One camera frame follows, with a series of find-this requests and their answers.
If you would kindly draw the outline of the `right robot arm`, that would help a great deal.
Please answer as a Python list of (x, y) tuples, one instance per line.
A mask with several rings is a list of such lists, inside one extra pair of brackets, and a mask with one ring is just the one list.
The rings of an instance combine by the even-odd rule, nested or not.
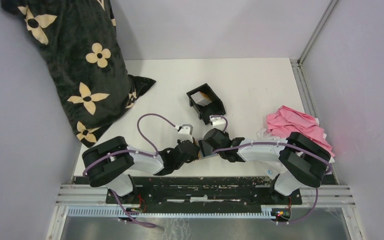
[(320, 187), (324, 176), (333, 170), (330, 153), (299, 132), (278, 140), (257, 141), (231, 139), (228, 132), (214, 128), (203, 141), (213, 154), (230, 163), (262, 162), (273, 166), (275, 169), (266, 175), (273, 180), (268, 196), (275, 204), (282, 204), (301, 187)]

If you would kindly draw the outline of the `black plastic tray box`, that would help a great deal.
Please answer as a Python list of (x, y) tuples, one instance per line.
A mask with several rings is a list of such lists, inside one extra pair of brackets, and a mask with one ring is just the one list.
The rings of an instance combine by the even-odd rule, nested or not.
[(210, 123), (210, 116), (224, 116), (226, 114), (222, 100), (207, 83), (188, 91), (186, 95), (189, 100), (189, 106), (195, 109), (198, 118), (205, 125)]

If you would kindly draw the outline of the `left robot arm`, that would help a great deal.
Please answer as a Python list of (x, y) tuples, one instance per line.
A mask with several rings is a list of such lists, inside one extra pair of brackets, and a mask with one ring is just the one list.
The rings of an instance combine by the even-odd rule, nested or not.
[(199, 146), (192, 140), (178, 140), (174, 148), (168, 147), (156, 155), (127, 144), (122, 136), (96, 145), (82, 154), (84, 171), (93, 188), (106, 187), (125, 203), (136, 200), (138, 191), (127, 170), (141, 171), (153, 176), (166, 176), (184, 164), (198, 160)]

